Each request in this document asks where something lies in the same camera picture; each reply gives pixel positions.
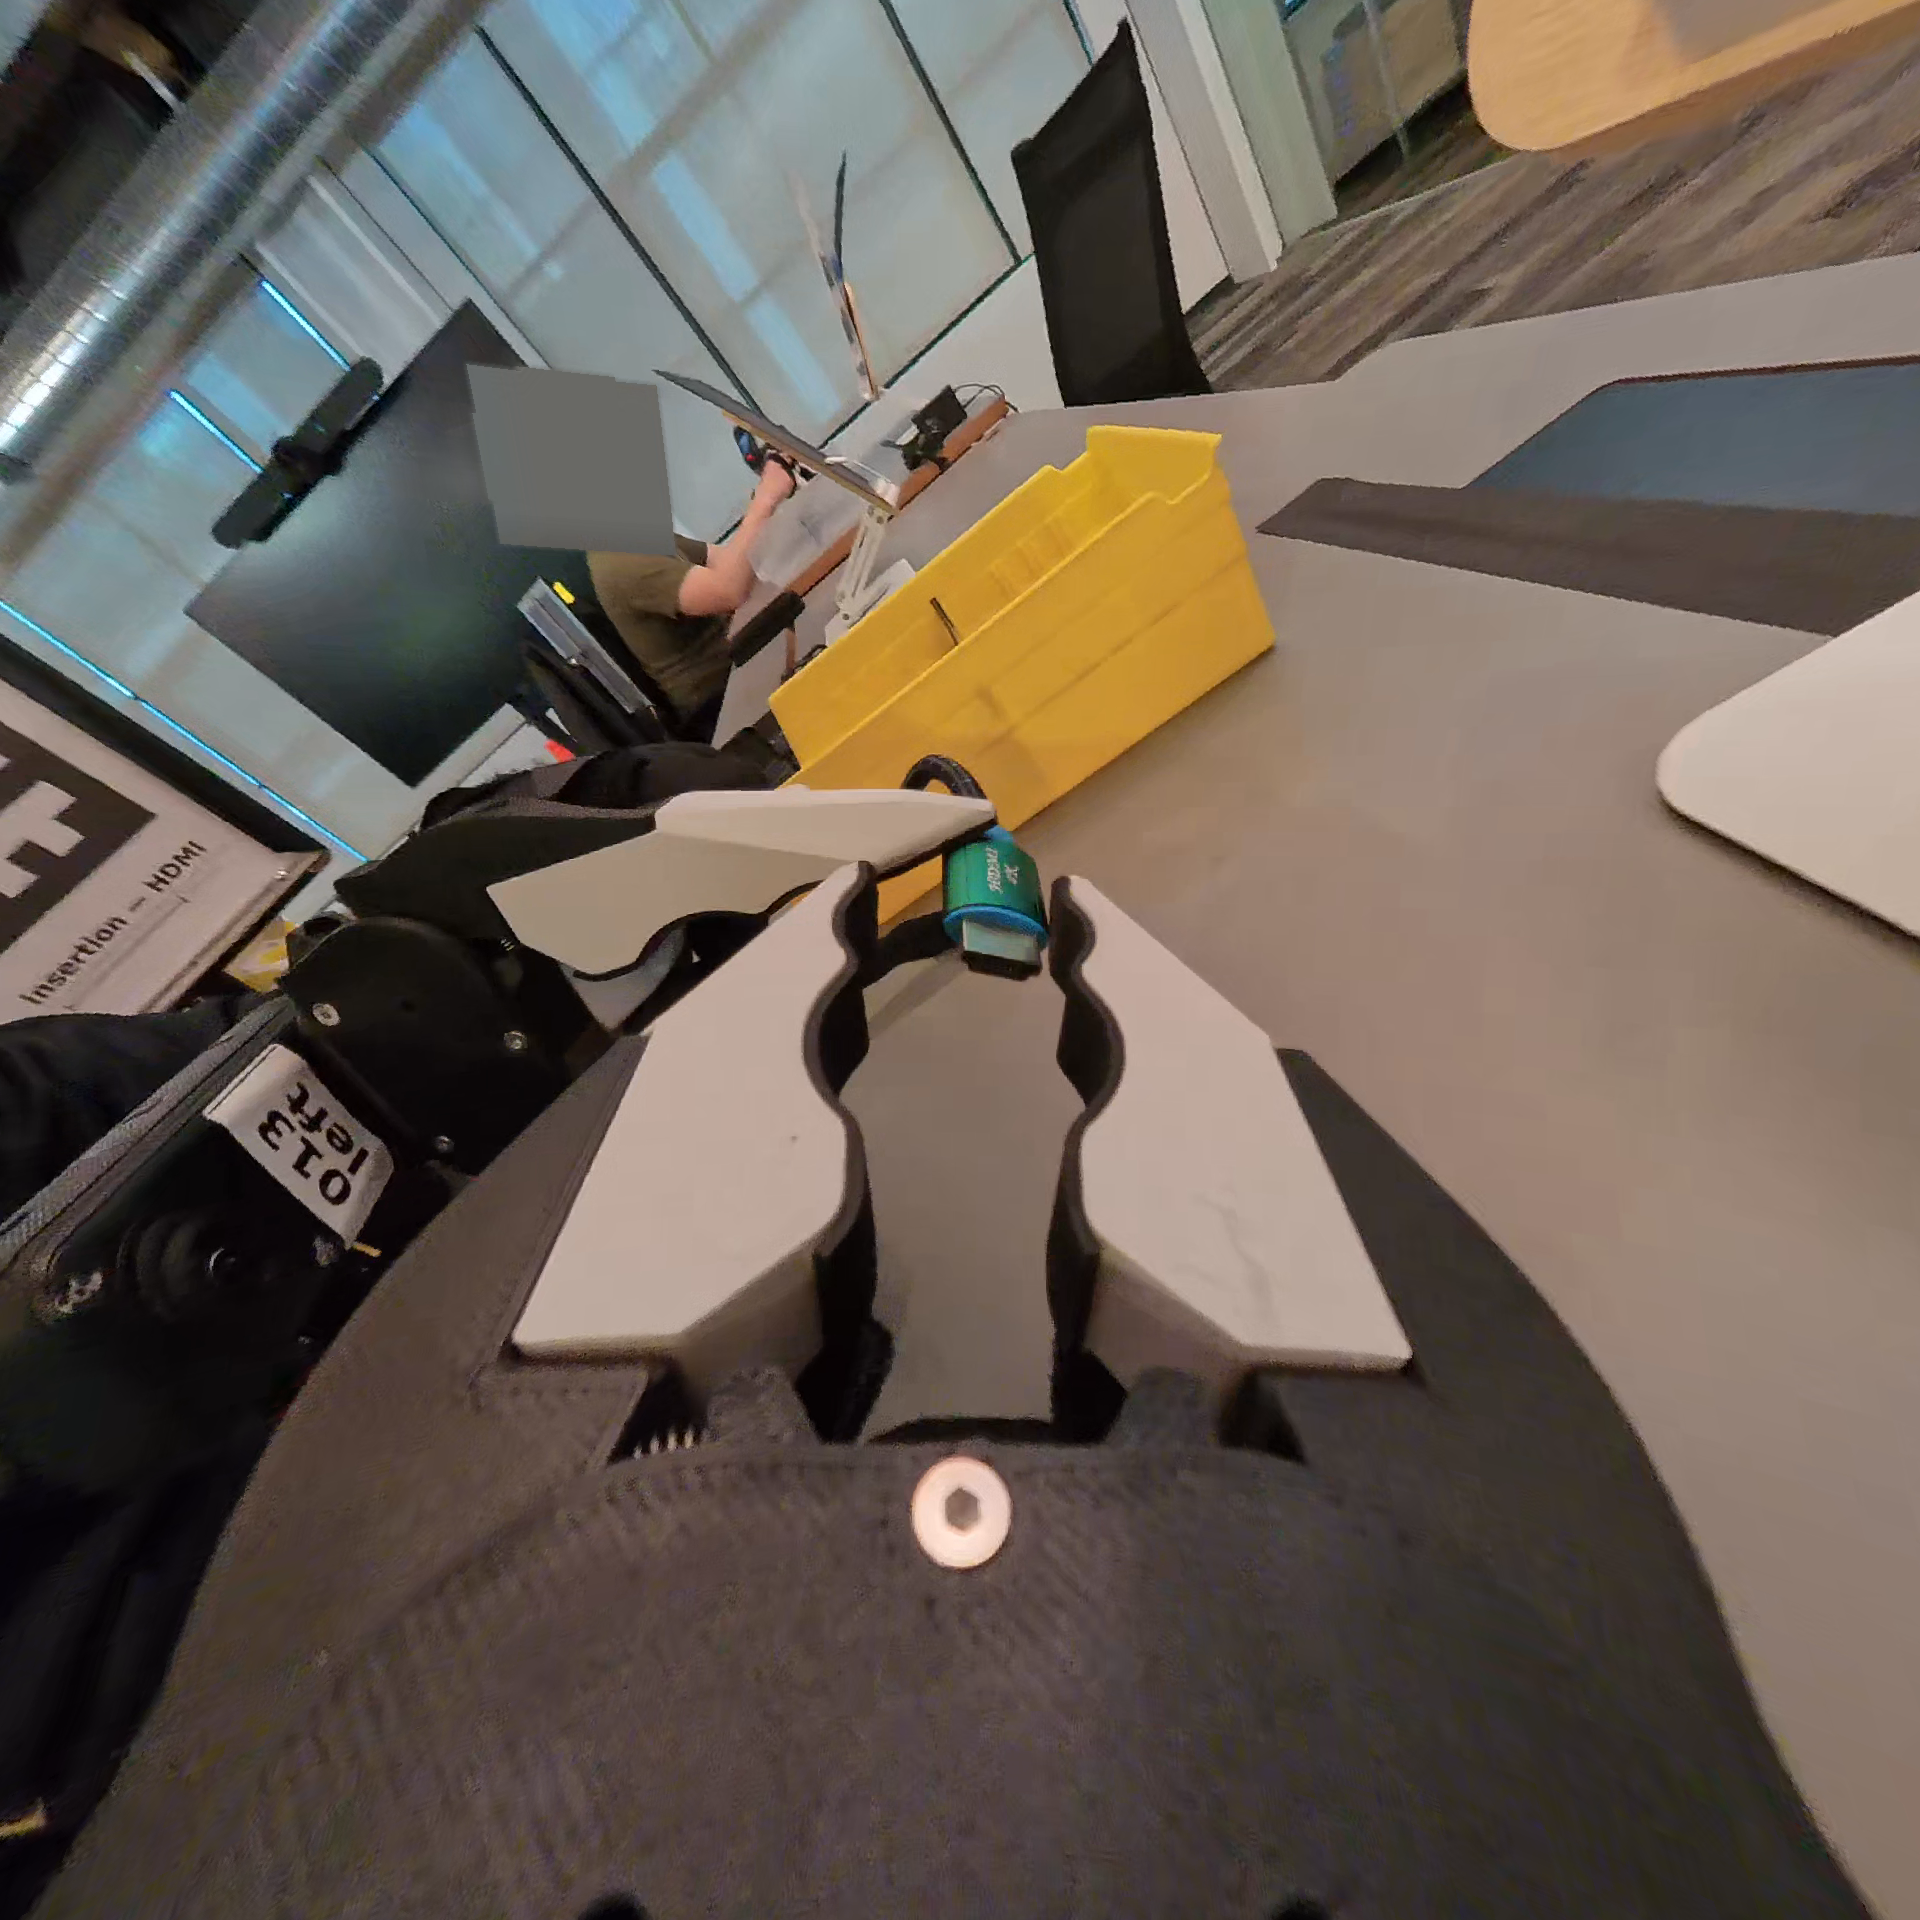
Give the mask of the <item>black wall display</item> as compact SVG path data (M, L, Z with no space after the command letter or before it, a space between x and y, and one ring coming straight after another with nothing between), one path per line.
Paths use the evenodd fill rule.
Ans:
M340 457L185 604L185 623L402 783L435 776L524 693L532 582L584 593L584 558L504 545L467 371L521 346L461 304L385 382Z

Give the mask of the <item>white metal board stand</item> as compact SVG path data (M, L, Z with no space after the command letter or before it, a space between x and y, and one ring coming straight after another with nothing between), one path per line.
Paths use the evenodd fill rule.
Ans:
M654 371L654 377L690 397L690 400L708 400L717 417L724 417L737 431L748 431L764 451L775 451L777 463L789 463L808 480L838 481L842 494L850 494L862 504L862 524L856 524L850 558L847 558L842 582L838 582L828 641L856 628L871 610L880 610L914 579L908 561L880 564L886 524L905 512L905 481L880 480L878 469L864 469L856 457L820 451L820 447L797 439L789 425L767 422L764 408L750 408L737 397L721 397L708 377L666 376L666 371Z
M1791 659L1654 758L1669 814L1920 937L1920 604Z

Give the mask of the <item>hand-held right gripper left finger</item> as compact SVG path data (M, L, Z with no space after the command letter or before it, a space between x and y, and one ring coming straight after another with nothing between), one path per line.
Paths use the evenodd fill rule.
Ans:
M862 1352L878 1230L842 1093L871 945L878 874L838 868L644 1031L521 1308L521 1360L654 1360L708 1402Z

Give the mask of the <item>person's left hand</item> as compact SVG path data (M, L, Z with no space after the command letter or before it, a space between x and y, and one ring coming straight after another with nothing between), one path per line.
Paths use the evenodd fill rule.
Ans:
M758 732L721 747L637 740L448 787L427 804L422 830L511 804L648 808L708 787L777 787L795 776L795 753Z

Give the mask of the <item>silver ventilation duct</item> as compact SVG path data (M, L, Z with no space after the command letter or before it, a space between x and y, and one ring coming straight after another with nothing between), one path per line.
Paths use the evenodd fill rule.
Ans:
M385 97L427 79L482 15L470 0L269 0L156 130L5 327L0 469L24 481L89 400Z

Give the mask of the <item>yellow plastic bin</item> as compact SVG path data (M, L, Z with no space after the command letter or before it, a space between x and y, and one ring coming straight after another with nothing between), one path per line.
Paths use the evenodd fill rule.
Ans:
M933 753L1018 830L1271 650L1217 435L1091 425L767 710L808 787L890 787Z

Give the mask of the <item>person's left forearm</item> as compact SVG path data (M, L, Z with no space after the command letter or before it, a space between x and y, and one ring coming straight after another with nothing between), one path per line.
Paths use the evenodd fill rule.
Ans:
M0 1213L33 1204L263 998L175 1014L55 1014L0 1026Z

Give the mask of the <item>black mesh chair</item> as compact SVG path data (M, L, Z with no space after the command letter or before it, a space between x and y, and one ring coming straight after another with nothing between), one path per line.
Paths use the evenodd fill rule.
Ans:
M1014 146L1064 407L1207 397L1176 304L1136 37L1119 19L1076 94Z

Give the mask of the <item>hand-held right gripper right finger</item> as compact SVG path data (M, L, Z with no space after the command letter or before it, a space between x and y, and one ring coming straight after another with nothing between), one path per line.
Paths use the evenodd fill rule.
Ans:
M1052 1412L1187 1377L1408 1377L1281 1050L1091 876L1052 881L1059 1069L1080 1093L1047 1220Z

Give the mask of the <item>white printed sign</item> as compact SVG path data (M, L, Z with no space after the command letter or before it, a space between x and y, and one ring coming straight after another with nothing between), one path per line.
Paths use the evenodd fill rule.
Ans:
M163 1014L326 868L223 781L5 667L0 693L0 1024Z

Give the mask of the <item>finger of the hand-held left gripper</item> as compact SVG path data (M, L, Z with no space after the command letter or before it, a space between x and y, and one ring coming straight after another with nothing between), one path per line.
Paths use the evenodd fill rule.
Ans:
M797 887L828 876L842 856L764 851L648 830L486 887L516 945L576 976L631 973L657 937L690 919L764 919Z
M989 802L944 787L717 787L657 804L657 836L914 874L996 823Z

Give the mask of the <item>black video bar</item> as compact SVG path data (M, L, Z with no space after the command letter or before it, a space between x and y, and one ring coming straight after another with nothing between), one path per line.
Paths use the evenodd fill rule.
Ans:
M213 545L263 545L310 497L310 486L340 469L380 400L385 371L374 361L355 361L310 407L310 417L269 447L246 494L213 520Z

